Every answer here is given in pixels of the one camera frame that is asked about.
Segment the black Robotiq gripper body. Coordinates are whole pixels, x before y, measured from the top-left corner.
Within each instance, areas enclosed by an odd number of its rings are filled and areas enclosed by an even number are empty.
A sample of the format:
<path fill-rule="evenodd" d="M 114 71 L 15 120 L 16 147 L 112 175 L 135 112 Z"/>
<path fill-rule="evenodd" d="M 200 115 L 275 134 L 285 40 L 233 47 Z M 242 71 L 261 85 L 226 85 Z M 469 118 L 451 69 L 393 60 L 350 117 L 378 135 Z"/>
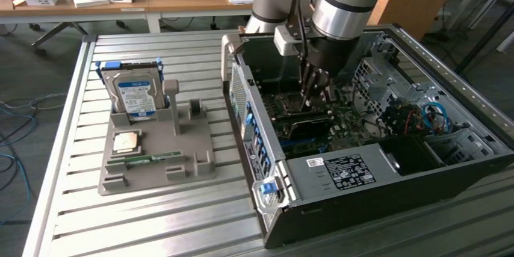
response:
<path fill-rule="evenodd" d="M 307 44 L 307 59 L 302 66 L 302 76 L 309 69 L 322 69 L 331 77 L 337 77 L 346 67 L 351 53 L 361 38 L 337 40 L 329 37 L 310 39 Z"/>

